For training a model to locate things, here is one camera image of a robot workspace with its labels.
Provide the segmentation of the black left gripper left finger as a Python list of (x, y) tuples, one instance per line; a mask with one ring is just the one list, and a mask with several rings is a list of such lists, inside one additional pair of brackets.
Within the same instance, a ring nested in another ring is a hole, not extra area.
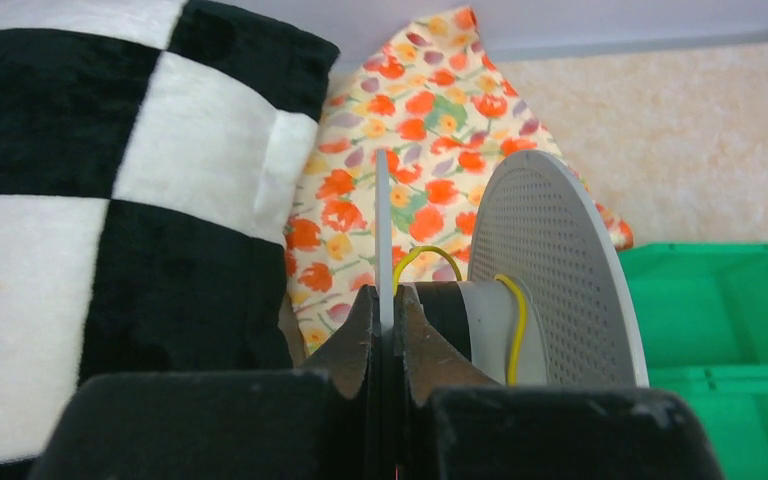
[(95, 378), (64, 411), (34, 479), (377, 479), (379, 296), (289, 370)]

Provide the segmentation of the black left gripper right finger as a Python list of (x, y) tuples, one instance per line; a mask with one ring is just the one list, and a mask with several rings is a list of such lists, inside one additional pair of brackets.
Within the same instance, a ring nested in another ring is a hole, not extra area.
[(394, 299), (404, 424), (400, 479), (720, 479), (692, 409), (650, 388), (506, 387)]

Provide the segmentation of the white perforated cable spool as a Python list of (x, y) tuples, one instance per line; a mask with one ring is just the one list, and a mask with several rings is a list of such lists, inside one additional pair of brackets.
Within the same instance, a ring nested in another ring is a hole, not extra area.
[(474, 367), (504, 386), (645, 387), (629, 287), (603, 219), (558, 158), (509, 155), (480, 202), (467, 268), (451, 281), (411, 281), (385, 252), (394, 211), (378, 206), (376, 284), (409, 288), (427, 321)]

